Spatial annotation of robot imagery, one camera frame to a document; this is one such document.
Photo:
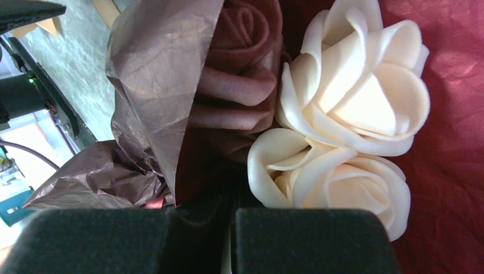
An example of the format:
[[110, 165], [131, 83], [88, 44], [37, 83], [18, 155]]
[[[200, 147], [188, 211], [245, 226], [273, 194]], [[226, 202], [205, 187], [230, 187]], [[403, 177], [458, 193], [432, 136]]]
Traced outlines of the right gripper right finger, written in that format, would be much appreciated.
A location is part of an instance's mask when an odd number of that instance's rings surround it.
[[234, 273], [400, 273], [385, 228], [360, 209], [241, 208]]

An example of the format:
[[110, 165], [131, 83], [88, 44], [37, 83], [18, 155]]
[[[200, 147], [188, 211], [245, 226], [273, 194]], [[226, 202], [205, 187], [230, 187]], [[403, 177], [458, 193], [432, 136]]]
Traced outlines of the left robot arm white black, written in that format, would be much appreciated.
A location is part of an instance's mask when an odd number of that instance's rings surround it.
[[[1, 1], [1, 34], [64, 14], [66, 6], [44, 1]], [[28, 74], [1, 79], [1, 123], [46, 108]]]

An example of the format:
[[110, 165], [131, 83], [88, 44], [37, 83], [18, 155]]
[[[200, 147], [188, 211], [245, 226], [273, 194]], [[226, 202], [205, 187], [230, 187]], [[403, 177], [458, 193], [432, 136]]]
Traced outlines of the maroon paper bouquet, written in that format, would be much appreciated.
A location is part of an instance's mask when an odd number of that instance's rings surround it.
[[[115, 87], [115, 138], [74, 156], [26, 208], [40, 213], [224, 207], [231, 219], [220, 273], [234, 273], [237, 210], [268, 207], [250, 190], [247, 160], [223, 157], [188, 125], [224, 2], [133, 1], [121, 13], [106, 59], [106, 75]], [[278, 2], [283, 47], [275, 115], [256, 139], [275, 128], [293, 130], [276, 119], [283, 67], [300, 54], [312, 19], [335, 1]], [[379, 156], [403, 171], [410, 190], [407, 229], [399, 239], [389, 239], [400, 273], [482, 273], [483, 2], [377, 2], [384, 26], [414, 21], [429, 49], [422, 71], [429, 116], [408, 152]]]

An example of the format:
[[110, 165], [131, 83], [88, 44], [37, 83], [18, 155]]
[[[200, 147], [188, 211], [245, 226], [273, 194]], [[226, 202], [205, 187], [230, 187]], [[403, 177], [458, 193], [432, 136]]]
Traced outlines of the tan satin ribbon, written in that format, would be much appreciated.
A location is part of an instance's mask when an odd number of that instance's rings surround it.
[[[116, 3], [112, 0], [91, 0], [91, 2], [107, 28], [111, 29], [116, 18], [120, 15], [120, 10]], [[15, 38], [21, 38], [35, 29], [42, 29], [56, 38], [58, 34], [63, 34], [62, 24], [58, 17], [44, 19], [36, 23], [28, 23], [26, 26], [15, 27], [13, 30], [8, 31], [8, 33]]]

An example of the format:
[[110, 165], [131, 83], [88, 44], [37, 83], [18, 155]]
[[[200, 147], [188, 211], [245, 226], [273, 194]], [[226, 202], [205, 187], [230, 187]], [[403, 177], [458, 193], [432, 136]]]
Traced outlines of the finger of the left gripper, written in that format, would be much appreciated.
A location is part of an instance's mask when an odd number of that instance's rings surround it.
[[44, 1], [1, 1], [1, 34], [64, 14], [66, 6]]

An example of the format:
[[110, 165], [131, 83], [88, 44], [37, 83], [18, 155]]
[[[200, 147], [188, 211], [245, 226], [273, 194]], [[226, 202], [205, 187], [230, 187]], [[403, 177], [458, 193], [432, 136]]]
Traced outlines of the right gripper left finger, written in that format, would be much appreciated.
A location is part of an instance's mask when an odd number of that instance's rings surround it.
[[220, 273], [224, 207], [50, 209], [28, 224], [2, 273]]

